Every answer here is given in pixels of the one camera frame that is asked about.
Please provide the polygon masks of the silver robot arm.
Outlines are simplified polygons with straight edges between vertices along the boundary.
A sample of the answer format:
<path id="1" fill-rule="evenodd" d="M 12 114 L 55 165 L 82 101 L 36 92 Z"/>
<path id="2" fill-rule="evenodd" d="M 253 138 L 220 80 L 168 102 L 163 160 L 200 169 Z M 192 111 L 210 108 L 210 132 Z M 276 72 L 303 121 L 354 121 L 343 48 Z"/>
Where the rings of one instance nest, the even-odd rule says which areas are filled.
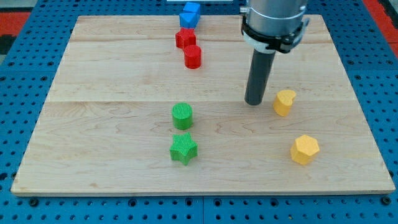
<path id="1" fill-rule="evenodd" d="M 305 33 L 307 0 L 247 0 L 241 9 L 244 41 L 262 54 L 289 53 Z"/>

